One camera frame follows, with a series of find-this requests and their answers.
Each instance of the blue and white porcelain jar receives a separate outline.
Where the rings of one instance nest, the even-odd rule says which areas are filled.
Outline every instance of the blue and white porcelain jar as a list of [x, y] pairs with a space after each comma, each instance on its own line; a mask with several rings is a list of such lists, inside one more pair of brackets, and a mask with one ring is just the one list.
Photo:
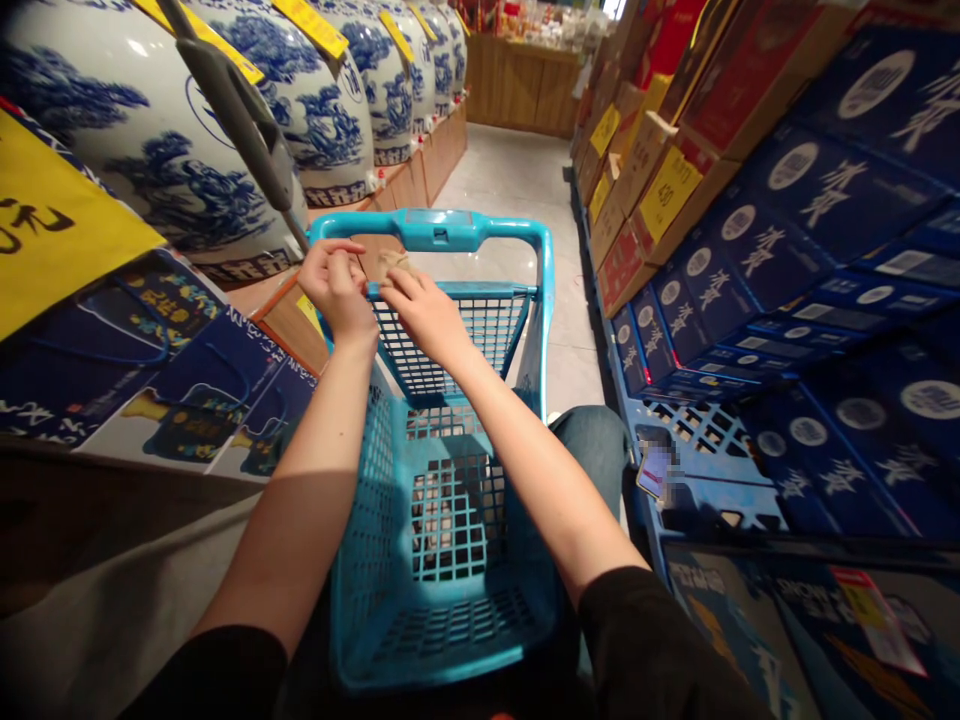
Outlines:
[[[0, 93], [216, 280], [278, 273], [302, 252], [247, 171], [173, 39], [127, 0], [29, 0], [0, 42]], [[307, 205], [294, 180], [294, 215]]]
[[410, 159], [413, 139], [413, 86], [376, 5], [362, 0], [310, 0], [350, 41], [370, 108], [373, 159], [396, 165]]
[[424, 20], [437, 36], [433, 44], [433, 70], [436, 78], [434, 114], [446, 117], [453, 106], [453, 38], [450, 36], [450, 23], [440, 13], [437, 6], [429, 2], [418, 3], [417, 8]]
[[393, 17], [413, 51], [413, 65], [410, 67], [410, 81], [413, 91], [413, 134], [424, 135], [433, 130], [434, 97], [436, 94], [436, 76], [433, 70], [433, 54], [430, 41], [407, 4], [379, 0], [380, 10], [386, 10]]
[[460, 18], [452, 7], [447, 5], [445, 0], [434, 0], [437, 10], [447, 19], [450, 26], [450, 40], [453, 45], [453, 58], [451, 65], [453, 69], [453, 95], [457, 97], [463, 94], [463, 84], [467, 80], [467, 38], [463, 34], [463, 26], [460, 24]]
[[258, 88], [308, 205], [345, 205], [376, 189], [370, 111], [349, 51], [328, 62], [270, 0], [182, 1], [264, 74]]

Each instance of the price tag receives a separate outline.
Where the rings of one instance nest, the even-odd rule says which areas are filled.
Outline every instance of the price tag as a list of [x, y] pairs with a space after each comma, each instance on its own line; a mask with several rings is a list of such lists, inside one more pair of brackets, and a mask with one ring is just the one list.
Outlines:
[[413, 50], [410, 49], [410, 43], [407, 42], [403, 33], [400, 32], [400, 28], [397, 27], [397, 23], [394, 22], [393, 16], [384, 10], [380, 13], [380, 22], [383, 23], [387, 32], [390, 33], [390, 37], [392, 37], [393, 41], [397, 44], [397, 50], [399, 50], [400, 54], [412, 65], [414, 62]]
[[463, 21], [463, 15], [460, 14], [460, 11], [457, 9], [454, 9], [454, 12], [457, 14], [457, 20], [460, 21], [460, 27], [463, 28], [463, 34], [466, 35], [467, 37], [470, 37], [471, 35], [473, 35], [473, 33], [470, 32], [470, 28], [468, 28], [467, 24]]
[[[160, 5], [157, 3], [157, 0], [133, 0], [133, 2], [147, 15], [160, 23], [160, 25], [162, 25], [168, 33], [173, 35], [173, 28], [170, 27], [170, 23], [167, 22], [167, 16], [163, 14], [163, 10], [160, 9]], [[184, 7], [183, 12], [186, 14], [187, 20], [190, 21], [194, 31], [197, 33], [197, 37], [210, 43], [220, 50], [224, 55], [230, 58], [233, 64], [240, 68], [240, 72], [247, 79], [248, 83], [251, 85], [256, 85], [258, 82], [263, 80], [263, 73], [257, 69], [257, 66], [241, 55], [240, 52], [233, 47], [233, 45], [217, 35], [209, 25], [197, 17], [193, 10], [188, 7]]]
[[163, 244], [153, 228], [0, 111], [0, 340]]
[[343, 57], [350, 41], [324, 20], [306, 0], [273, 0], [273, 6], [296, 25], [304, 35], [334, 60]]
[[412, 12], [413, 16], [417, 19], [417, 22], [420, 23], [420, 27], [422, 27], [423, 31], [427, 34], [427, 39], [430, 42], [437, 42], [437, 34], [433, 31], [433, 28], [430, 27], [430, 23], [427, 22], [423, 13], [420, 12], [420, 8], [413, 3], [407, 3], [407, 5], [410, 8], [410, 12]]
[[900, 670], [927, 677], [927, 671], [900, 628], [900, 621], [870, 576], [862, 570], [830, 569], [877, 659]]
[[600, 118], [600, 123], [593, 131], [593, 135], [590, 136], [590, 144], [593, 145], [597, 151], [597, 155], [603, 157], [603, 154], [607, 151], [607, 146], [610, 144], [619, 126], [620, 111], [613, 106], [613, 103], [610, 103], [610, 107], [607, 108], [603, 117]]
[[600, 176], [600, 182], [597, 183], [597, 189], [593, 191], [593, 199], [590, 201], [591, 223], [597, 222], [597, 218], [600, 216], [600, 211], [603, 209], [603, 204], [607, 201], [608, 195], [610, 195], [610, 180], [607, 174], [604, 173]]
[[683, 153], [672, 145], [660, 171], [640, 201], [640, 214], [653, 236], [654, 244], [660, 242], [670, 223], [674, 221], [703, 175], [687, 162]]
[[320, 318], [317, 317], [317, 308], [310, 302], [310, 298], [301, 295], [300, 299], [297, 300], [297, 307], [300, 308], [300, 312], [307, 316], [307, 320], [320, 333], [320, 337], [323, 337], [323, 330], [320, 329]]

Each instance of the yellow label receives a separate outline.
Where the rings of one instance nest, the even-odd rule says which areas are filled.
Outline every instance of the yellow label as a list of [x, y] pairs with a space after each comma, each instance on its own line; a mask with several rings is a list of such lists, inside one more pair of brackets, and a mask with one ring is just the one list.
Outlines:
[[593, 191], [593, 199], [590, 201], [590, 221], [597, 222], [600, 217], [600, 211], [603, 210], [603, 204], [610, 195], [610, 179], [606, 173], [600, 176], [600, 182], [597, 183], [597, 189]]
[[384, 10], [380, 13], [380, 22], [383, 23], [383, 26], [387, 29], [387, 32], [390, 33], [390, 37], [392, 37], [393, 41], [397, 44], [397, 50], [399, 50], [400, 54], [403, 55], [407, 59], [407, 62], [412, 65], [413, 50], [410, 49], [410, 43], [407, 42], [407, 39], [403, 36], [403, 33], [400, 32], [400, 28], [397, 27], [397, 23], [394, 22], [393, 16]]
[[454, 12], [457, 14], [457, 20], [460, 21], [460, 27], [463, 28], [463, 34], [466, 35], [467, 37], [470, 37], [471, 35], [473, 35], [473, 33], [470, 32], [470, 28], [468, 28], [467, 24], [463, 21], [463, 15], [460, 14], [460, 11], [457, 9], [454, 9]]
[[420, 23], [420, 27], [422, 27], [423, 31], [427, 34], [427, 39], [430, 42], [437, 42], [437, 34], [433, 31], [433, 28], [430, 27], [430, 23], [427, 22], [423, 13], [420, 12], [420, 8], [413, 3], [407, 3], [407, 5], [410, 8], [410, 12], [412, 12], [413, 16], [417, 19], [417, 22]]
[[654, 243], [663, 238], [701, 180], [700, 171], [687, 162], [676, 145], [671, 145], [660, 171], [640, 201], [640, 214]]
[[0, 340], [163, 244], [153, 228], [0, 112]]
[[610, 103], [610, 107], [600, 118], [600, 123], [593, 131], [593, 135], [590, 136], [590, 144], [597, 151], [597, 155], [603, 157], [618, 127], [620, 127], [620, 111], [613, 106], [613, 103]]
[[[173, 34], [173, 28], [170, 27], [170, 23], [167, 22], [167, 17], [163, 14], [163, 10], [160, 9], [160, 5], [157, 4], [157, 0], [133, 0], [133, 2], [147, 13], [147, 15], [160, 23], [168, 33]], [[230, 58], [233, 64], [240, 68], [240, 72], [247, 79], [247, 82], [251, 85], [256, 85], [263, 80], [263, 73], [257, 69], [256, 65], [247, 60], [236, 48], [211, 30], [210, 26], [197, 17], [190, 8], [184, 7], [183, 11], [187, 16], [187, 20], [190, 21], [194, 31], [197, 33], [197, 37], [210, 43]]]
[[310, 324], [320, 333], [320, 337], [323, 337], [323, 330], [320, 329], [320, 318], [317, 317], [317, 308], [310, 302], [310, 298], [306, 295], [301, 296], [300, 299], [297, 300], [297, 307], [300, 308], [300, 312], [307, 316], [307, 320], [309, 320]]
[[273, 6], [300, 28], [320, 50], [334, 60], [343, 57], [350, 41], [324, 20], [306, 0], [273, 0]]

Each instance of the shopping cart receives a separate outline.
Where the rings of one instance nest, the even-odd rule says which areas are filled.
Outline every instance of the shopping cart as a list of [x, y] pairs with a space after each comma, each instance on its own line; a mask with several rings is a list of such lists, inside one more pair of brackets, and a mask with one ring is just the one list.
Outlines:
[[[358, 234], [393, 235], [415, 252], [477, 252], [491, 237], [531, 245], [536, 285], [438, 284], [504, 379], [526, 326], [516, 392], [546, 420], [554, 301], [546, 227], [449, 210], [334, 213], [314, 223], [310, 242]], [[407, 336], [376, 284], [370, 300], [380, 357], [402, 397], [375, 366], [357, 495], [332, 582], [332, 665], [351, 694], [509, 665], [553, 636], [562, 608], [550, 556], [473, 408]]]

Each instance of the tiled floor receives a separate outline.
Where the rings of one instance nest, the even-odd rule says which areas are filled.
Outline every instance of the tiled floor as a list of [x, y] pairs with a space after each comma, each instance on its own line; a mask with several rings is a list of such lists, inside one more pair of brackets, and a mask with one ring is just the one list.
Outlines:
[[[538, 220], [550, 228], [556, 300], [547, 353], [547, 407], [602, 405], [600, 369], [584, 292], [580, 240], [570, 208], [566, 140], [468, 125], [469, 144], [434, 207]], [[476, 255], [415, 253], [435, 280], [536, 281], [536, 257], [519, 240], [490, 240]]]

